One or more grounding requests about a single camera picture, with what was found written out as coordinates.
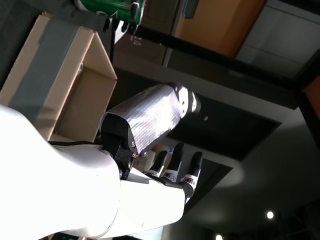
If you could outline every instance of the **black joint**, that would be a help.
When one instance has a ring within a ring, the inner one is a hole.
[[[178,182],[177,184],[182,187],[185,195],[185,200],[187,200],[187,198],[191,198],[194,195],[195,190],[189,183],[185,181],[181,181],[181,182]]]

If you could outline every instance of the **cardboard box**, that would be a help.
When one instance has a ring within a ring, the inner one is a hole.
[[[25,115],[47,141],[93,142],[116,79],[95,31],[43,14],[8,75],[0,104]]]

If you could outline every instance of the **white panel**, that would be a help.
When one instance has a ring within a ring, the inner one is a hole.
[[[276,74],[293,78],[303,64],[244,45],[237,58]]]
[[[285,6],[290,13],[284,12]],[[237,59],[293,77],[320,48],[320,24],[293,15],[288,4],[281,7],[263,9]]]

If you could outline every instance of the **metal frame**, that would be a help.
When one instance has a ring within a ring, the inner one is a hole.
[[[306,124],[313,136],[313,139],[318,147],[320,147],[320,119],[315,113],[304,88],[307,87],[316,77],[320,76],[320,50],[318,50],[312,58],[307,62],[303,69],[295,79],[296,87],[294,95],[300,107]]]
[[[257,78],[284,89],[292,90],[294,87],[293,81],[289,78],[144,26],[139,26],[137,31],[135,33],[131,32],[131,34],[164,47],[210,61],[221,67]]]

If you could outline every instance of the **robotic hand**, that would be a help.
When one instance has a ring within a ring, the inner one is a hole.
[[[187,88],[157,85],[102,116],[101,144],[50,145],[22,114],[0,105],[2,237],[37,240],[64,232],[113,238],[178,221],[197,186],[202,153],[194,154],[180,182],[182,143],[163,177],[164,151],[148,172],[133,163],[199,110]]]

